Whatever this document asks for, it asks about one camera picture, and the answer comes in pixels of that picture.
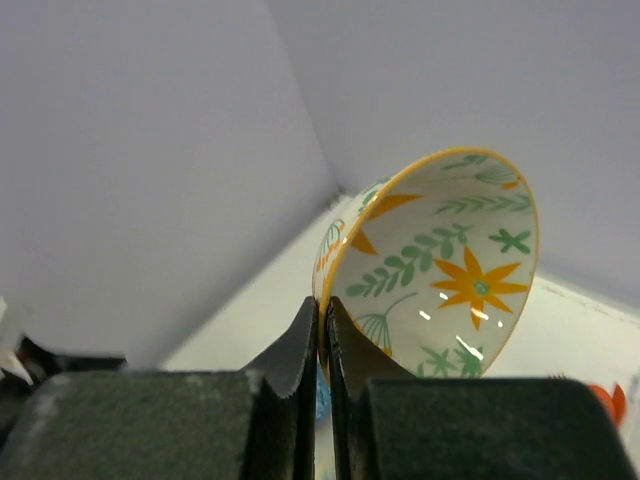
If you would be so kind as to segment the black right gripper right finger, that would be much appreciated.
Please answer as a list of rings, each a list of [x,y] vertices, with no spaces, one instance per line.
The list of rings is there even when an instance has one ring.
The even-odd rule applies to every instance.
[[[340,479],[633,479],[589,388],[549,378],[420,379],[326,313],[335,474]]]

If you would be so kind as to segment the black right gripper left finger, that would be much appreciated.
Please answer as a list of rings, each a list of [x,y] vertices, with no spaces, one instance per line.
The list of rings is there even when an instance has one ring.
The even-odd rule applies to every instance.
[[[238,370],[131,368],[23,339],[1,383],[5,479],[310,479],[317,306]]]

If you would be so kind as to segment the blue triangle patterned bowl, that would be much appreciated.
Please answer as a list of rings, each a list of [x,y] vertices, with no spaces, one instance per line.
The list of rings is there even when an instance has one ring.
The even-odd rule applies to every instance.
[[[331,394],[328,382],[321,369],[317,371],[316,378],[316,407],[315,424],[320,426],[331,411]]]

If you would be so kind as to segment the orange bowl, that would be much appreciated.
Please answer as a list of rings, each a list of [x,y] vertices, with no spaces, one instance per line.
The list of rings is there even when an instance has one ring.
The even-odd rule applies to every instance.
[[[624,422],[627,410],[626,395],[621,385],[615,382],[609,390],[595,383],[589,384],[588,387],[599,399],[613,423],[620,427]]]

